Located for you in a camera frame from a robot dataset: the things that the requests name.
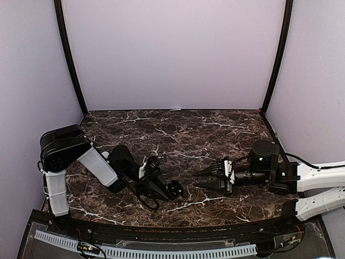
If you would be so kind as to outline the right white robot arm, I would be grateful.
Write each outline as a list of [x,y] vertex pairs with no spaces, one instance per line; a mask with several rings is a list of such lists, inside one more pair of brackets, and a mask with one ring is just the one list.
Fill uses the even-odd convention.
[[314,196],[284,203],[281,218],[275,223],[280,234],[294,228],[296,218],[305,221],[344,206],[344,162],[312,165],[300,157],[295,162],[279,162],[279,154],[279,145],[266,139],[257,140],[248,155],[235,160],[225,157],[195,173],[216,177],[215,181],[197,186],[231,194],[233,187],[262,185],[282,196],[324,189]]

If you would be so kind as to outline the black charging case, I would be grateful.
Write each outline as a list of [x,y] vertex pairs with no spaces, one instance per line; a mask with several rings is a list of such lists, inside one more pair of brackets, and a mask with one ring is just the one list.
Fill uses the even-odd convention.
[[183,196],[184,194],[184,189],[182,185],[175,180],[167,184],[167,189],[173,199],[177,199],[178,197]]

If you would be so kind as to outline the white earbud charging case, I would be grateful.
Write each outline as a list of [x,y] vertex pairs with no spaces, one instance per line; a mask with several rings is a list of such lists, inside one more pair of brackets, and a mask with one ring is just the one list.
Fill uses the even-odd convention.
[[102,152],[102,155],[104,156],[105,159],[107,159],[109,156],[109,153],[108,152]]

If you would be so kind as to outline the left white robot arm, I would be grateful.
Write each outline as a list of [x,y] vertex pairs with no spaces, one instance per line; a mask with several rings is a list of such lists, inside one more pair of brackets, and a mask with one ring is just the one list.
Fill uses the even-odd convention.
[[67,200],[66,171],[73,163],[83,165],[110,192],[118,193],[130,188],[138,198],[152,199],[158,210],[159,200],[169,201],[180,191],[175,182],[167,183],[161,177],[160,162],[151,156],[142,166],[138,165],[125,145],[117,145],[110,153],[101,153],[87,138],[79,125],[71,125],[44,133],[40,138],[40,171],[44,175],[45,192],[50,212],[57,217],[54,225],[64,235],[76,231]]

